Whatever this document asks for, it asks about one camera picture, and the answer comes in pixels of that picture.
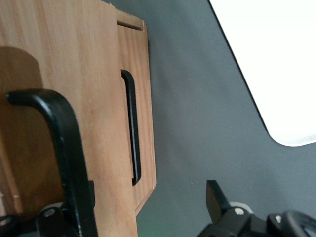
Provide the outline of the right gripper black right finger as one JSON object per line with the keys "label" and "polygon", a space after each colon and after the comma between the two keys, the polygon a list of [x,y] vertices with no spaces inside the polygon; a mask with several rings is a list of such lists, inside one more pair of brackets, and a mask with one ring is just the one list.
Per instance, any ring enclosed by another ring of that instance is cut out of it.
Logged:
{"label": "right gripper black right finger", "polygon": [[212,223],[200,237],[305,237],[304,226],[294,212],[270,214],[260,219],[246,208],[229,203],[215,180],[206,181],[206,206]]}

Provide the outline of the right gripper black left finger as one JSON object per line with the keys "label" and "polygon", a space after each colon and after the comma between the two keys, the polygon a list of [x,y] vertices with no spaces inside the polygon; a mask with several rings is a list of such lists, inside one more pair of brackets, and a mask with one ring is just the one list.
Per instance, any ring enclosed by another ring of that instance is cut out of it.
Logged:
{"label": "right gripper black left finger", "polygon": [[47,207],[29,221],[20,216],[6,215],[0,218],[2,237],[94,237],[95,217],[93,208],[94,183],[88,181],[79,197],[66,195],[67,200],[61,207]]}

